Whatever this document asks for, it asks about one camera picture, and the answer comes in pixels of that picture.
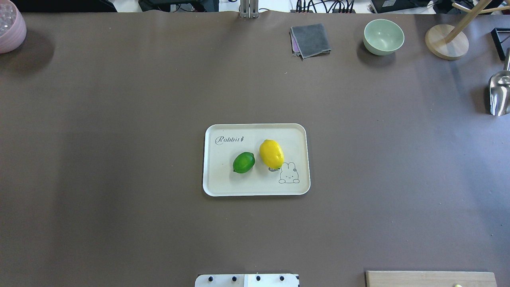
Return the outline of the black glass rack tray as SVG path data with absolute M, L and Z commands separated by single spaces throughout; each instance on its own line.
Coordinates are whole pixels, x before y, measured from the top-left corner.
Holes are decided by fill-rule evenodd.
M 509 33 L 510 33 L 510 28 L 494 28 L 490 32 L 492 41 L 495 44 L 497 54 L 501 61 L 505 60 L 505 57 L 506 57 L 506 54 L 505 54 L 502 44 L 509 38 Z M 508 36 L 505 38 L 502 38 L 502 36 L 500 36 L 500 34 L 508 34 Z

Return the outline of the grey folded cloth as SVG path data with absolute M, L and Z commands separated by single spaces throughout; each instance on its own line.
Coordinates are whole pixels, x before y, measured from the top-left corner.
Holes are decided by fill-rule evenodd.
M 306 59 L 322 54 L 329 54 L 331 47 L 323 24 L 291 27 L 292 53 Z

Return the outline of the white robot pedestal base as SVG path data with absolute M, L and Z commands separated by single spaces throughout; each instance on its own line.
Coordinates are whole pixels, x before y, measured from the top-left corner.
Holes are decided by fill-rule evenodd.
M 299 287 L 298 274 L 204 274 L 197 276 L 195 287 Z

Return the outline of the metal scoop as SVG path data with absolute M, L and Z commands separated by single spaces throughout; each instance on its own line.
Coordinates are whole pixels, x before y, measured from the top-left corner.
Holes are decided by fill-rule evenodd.
M 494 73 L 489 80 L 490 112 L 494 116 L 509 113 L 510 106 L 510 49 L 506 51 L 503 70 Z

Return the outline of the pink bowl with ice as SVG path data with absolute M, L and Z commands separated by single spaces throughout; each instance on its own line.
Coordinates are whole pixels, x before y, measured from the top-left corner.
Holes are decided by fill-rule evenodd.
M 24 42 L 27 26 L 21 12 L 13 2 L 2 0 L 0 6 L 0 53 L 5 54 L 14 51 Z

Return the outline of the mint green bowl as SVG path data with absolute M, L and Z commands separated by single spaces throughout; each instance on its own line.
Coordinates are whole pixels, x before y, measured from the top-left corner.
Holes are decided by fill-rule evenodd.
M 363 44 L 374 55 L 393 54 L 403 46 L 405 37 L 403 30 L 395 23 L 386 19 L 368 22 L 363 31 Z

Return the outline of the wooden cutting board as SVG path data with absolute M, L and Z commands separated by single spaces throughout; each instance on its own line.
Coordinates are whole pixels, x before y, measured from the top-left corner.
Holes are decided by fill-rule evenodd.
M 492 272 L 366 271 L 368 287 L 497 287 Z

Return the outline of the yellow lemon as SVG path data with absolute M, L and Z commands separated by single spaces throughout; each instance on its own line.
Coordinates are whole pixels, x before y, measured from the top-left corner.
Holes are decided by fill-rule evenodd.
M 260 156 L 270 169 L 280 169 L 284 163 L 282 147 L 275 140 L 266 139 L 261 143 Z

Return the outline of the green lime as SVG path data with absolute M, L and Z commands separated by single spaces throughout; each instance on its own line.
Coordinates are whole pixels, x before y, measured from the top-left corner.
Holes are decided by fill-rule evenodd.
M 244 174 L 250 171 L 255 165 L 255 156 L 251 152 L 243 152 L 237 155 L 233 161 L 233 171 Z

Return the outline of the wooden mug tree stand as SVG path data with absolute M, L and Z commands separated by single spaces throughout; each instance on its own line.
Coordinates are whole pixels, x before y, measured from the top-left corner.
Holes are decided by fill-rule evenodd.
M 464 57 L 469 48 L 469 41 L 463 29 L 479 14 L 510 9 L 509 1 L 504 2 L 507 6 L 490 9 L 486 8 L 490 0 L 480 0 L 472 9 L 454 2 L 453 7 L 466 12 L 464 18 L 456 27 L 450 24 L 437 24 L 430 28 L 425 36 L 428 49 L 436 56 L 450 61 Z

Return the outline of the cream rabbit tray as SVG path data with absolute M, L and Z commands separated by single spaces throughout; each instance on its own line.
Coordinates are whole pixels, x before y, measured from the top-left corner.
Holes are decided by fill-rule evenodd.
M 282 147 L 280 169 L 272 171 L 261 160 L 264 140 L 275 140 Z M 253 153 L 255 165 L 238 174 L 233 162 L 242 152 Z M 306 130 L 297 123 L 209 126 L 203 164 L 203 189 L 213 197 L 303 195 L 311 187 Z

